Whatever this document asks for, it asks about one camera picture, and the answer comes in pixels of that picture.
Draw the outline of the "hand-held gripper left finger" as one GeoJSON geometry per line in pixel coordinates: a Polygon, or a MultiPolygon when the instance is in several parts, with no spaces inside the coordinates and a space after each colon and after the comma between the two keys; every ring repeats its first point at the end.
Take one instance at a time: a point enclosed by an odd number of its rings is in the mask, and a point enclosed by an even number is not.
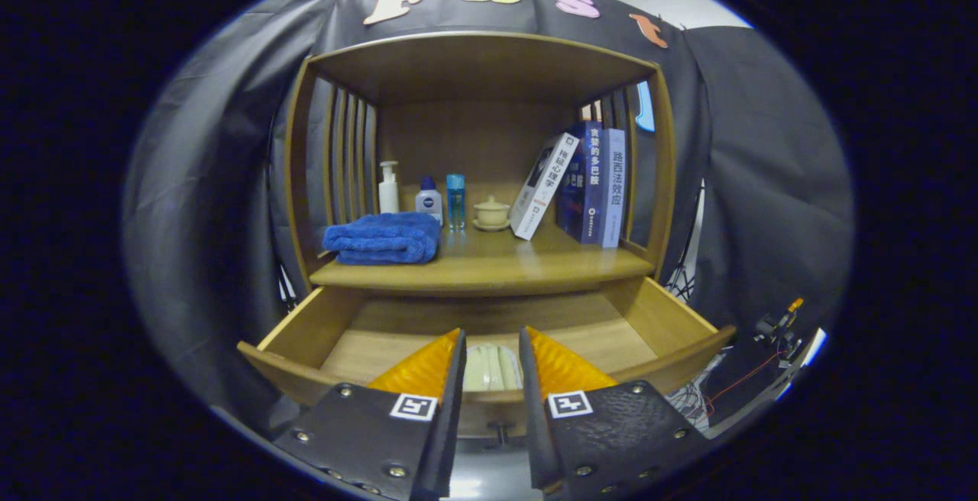
{"type": "Polygon", "coordinates": [[[402,362],[416,387],[340,383],[275,439],[318,480],[357,500],[438,500],[449,494],[467,364],[454,329],[402,362]]]}

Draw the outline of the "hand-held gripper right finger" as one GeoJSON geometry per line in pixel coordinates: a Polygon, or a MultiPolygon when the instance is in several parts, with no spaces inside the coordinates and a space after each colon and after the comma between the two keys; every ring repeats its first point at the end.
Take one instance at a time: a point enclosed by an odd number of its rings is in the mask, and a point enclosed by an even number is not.
{"type": "Polygon", "coordinates": [[[637,498],[706,455],[711,441],[646,380],[596,387],[547,365],[558,342],[518,337],[531,484],[547,498],[637,498]]]}

